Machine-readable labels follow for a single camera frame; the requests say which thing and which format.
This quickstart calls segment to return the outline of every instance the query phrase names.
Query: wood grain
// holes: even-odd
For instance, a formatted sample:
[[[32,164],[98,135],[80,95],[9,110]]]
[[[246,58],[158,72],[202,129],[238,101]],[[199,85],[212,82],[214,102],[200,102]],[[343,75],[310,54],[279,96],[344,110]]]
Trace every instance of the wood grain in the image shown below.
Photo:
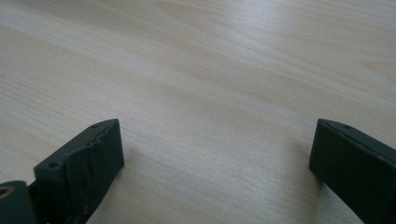
[[[120,119],[90,223],[361,223],[307,165],[318,118],[396,147],[394,1],[0,1],[0,182]]]

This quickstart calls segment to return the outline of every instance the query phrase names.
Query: light wood surface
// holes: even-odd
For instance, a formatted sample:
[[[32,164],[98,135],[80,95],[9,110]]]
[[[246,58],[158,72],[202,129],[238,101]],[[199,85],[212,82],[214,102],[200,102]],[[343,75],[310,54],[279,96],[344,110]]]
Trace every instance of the light wood surface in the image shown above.
[[[0,1],[0,182],[120,119],[90,223],[361,223],[318,118],[396,147],[395,1]]]

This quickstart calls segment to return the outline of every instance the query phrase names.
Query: black plastic part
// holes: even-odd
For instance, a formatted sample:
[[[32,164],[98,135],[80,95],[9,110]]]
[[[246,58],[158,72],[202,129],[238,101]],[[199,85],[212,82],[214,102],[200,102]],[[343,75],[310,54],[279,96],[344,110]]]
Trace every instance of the black plastic part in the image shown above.
[[[319,119],[309,167],[364,223],[396,223],[395,149]]]
[[[25,182],[11,181],[0,185],[0,223],[36,223]]]
[[[28,188],[3,184],[15,186],[0,196],[0,223],[86,223],[123,165],[119,121],[94,124],[40,162]]]

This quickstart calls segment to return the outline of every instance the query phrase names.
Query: mounting hole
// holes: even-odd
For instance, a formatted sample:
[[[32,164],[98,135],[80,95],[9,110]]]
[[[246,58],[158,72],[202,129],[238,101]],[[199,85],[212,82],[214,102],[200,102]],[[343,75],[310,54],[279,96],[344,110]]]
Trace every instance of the mounting hole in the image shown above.
[[[54,162],[49,164],[49,168],[51,168],[51,169],[56,169],[56,168],[58,168],[60,166],[61,166],[61,163],[58,162],[58,161],[54,161]]]
[[[0,199],[6,198],[8,195],[10,195],[14,191],[14,187],[11,186],[5,186],[0,188]]]

